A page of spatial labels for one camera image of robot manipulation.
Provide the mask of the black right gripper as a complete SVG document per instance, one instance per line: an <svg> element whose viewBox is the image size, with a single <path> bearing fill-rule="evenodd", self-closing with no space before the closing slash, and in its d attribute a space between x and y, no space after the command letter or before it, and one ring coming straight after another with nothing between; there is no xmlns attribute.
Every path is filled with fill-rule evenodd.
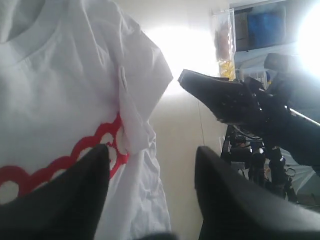
<svg viewBox="0 0 320 240"><path fill-rule="evenodd" d="M286 145L291 121L288 101L293 86L276 79L269 88L252 78L244 82L229 81L184 69L178 82L189 94L202 102L217 118L263 139L267 145Z"/></svg>

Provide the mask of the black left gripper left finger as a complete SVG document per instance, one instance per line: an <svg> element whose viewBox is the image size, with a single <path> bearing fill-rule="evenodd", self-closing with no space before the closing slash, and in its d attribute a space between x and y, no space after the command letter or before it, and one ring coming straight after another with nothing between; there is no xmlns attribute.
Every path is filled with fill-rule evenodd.
<svg viewBox="0 0 320 240"><path fill-rule="evenodd" d="M50 183L1 206L0 238L94 239L109 177L109 150L99 144Z"/></svg>

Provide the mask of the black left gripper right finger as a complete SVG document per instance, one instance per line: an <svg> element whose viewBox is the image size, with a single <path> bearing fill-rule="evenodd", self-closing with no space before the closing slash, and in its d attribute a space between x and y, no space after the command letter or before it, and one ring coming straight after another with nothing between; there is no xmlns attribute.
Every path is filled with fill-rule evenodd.
<svg viewBox="0 0 320 240"><path fill-rule="evenodd" d="M195 155L201 240L318 240L320 215L264 190L209 147Z"/></svg>

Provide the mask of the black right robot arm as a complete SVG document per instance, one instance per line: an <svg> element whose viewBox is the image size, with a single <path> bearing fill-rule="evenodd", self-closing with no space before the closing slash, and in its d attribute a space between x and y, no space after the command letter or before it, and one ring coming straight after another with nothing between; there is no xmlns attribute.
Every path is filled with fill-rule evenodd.
<svg viewBox="0 0 320 240"><path fill-rule="evenodd" d="M221 123L260 137L266 145L288 151L298 164L320 172L320 125L288 104L293 87L286 81L265 89L252 77L229 81L184 69L178 82Z"/></svg>

